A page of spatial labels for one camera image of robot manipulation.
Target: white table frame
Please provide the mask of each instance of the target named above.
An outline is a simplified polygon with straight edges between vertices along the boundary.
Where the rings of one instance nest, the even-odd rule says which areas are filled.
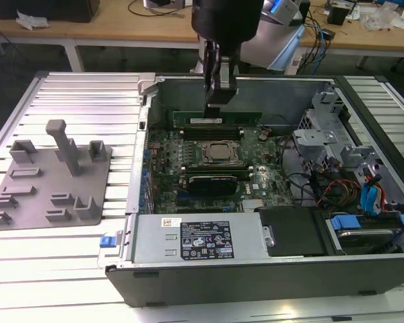
[[[298,47],[295,50],[287,69],[286,75],[295,75],[298,72],[299,65],[306,53],[311,51],[311,47]],[[377,50],[377,49],[355,49],[355,48],[330,48],[327,54],[359,56],[356,67],[362,69],[368,57],[404,57],[404,50]]]
[[[199,49],[198,42],[169,42],[154,40],[109,40],[91,38],[55,38],[55,37],[8,37],[14,44],[61,45],[64,47],[73,72],[84,72],[84,65],[78,46],[145,47]],[[0,36],[0,43],[6,43]]]
[[[143,47],[143,48],[177,48],[177,49],[199,49],[198,42],[170,42],[157,40],[111,40],[92,38],[55,38],[55,37],[8,37],[15,44],[48,44],[61,45],[64,47],[67,58],[73,72],[85,71],[79,53],[78,46],[111,46],[111,47]],[[0,43],[6,43],[0,36]],[[286,75],[295,75],[298,71],[302,57],[310,52],[310,47],[298,47],[294,56],[285,70]],[[371,56],[378,57],[404,57],[404,50],[367,50],[351,48],[330,48],[328,54],[333,55],[355,55],[360,59],[357,67],[362,68],[366,59]]]

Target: motherboard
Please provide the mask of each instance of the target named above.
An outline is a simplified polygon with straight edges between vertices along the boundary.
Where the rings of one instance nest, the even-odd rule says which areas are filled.
[[[261,127],[149,132],[154,213],[253,212],[293,205],[279,137]]]

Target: cpu socket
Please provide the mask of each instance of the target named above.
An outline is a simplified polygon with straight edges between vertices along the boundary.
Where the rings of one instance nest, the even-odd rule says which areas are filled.
[[[235,164],[239,162],[237,144],[233,141],[208,141],[201,144],[204,164]]]

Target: floor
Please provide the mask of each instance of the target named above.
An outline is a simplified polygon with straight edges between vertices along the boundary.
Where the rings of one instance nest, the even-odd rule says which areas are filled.
[[[60,46],[18,45],[17,50],[4,46],[0,56],[0,128],[25,92],[37,71],[70,71],[67,57]],[[82,47],[81,54],[87,71],[155,71],[164,73],[188,73],[197,62],[195,50],[171,50],[156,48],[126,48],[125,60],[118,48]],[[317,75],[384,75],[404,97],[404,61],[395,72],[391,67],[394,58],[373,57],[364,69],[355,66],[357,57],[327,55]],[[301,74],[311,72],[308,67]],[[254,73],[270,73],[251,69]]]

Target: sticker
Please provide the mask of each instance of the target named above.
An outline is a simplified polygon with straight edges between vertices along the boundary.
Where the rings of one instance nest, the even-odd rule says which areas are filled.
[[[229,221],[182,222],[180,226],[182,259],[234,258]]]
[[[179,227],[181,223],[180,217],[163,217],[162,227]]]
[[[223,119],[217,118],[217,119],[208,119],[208,118],[192,118],[190,119],[190,123],[193,124],[200,124],[200,123],[216,123],[220,124],[223,122]]]

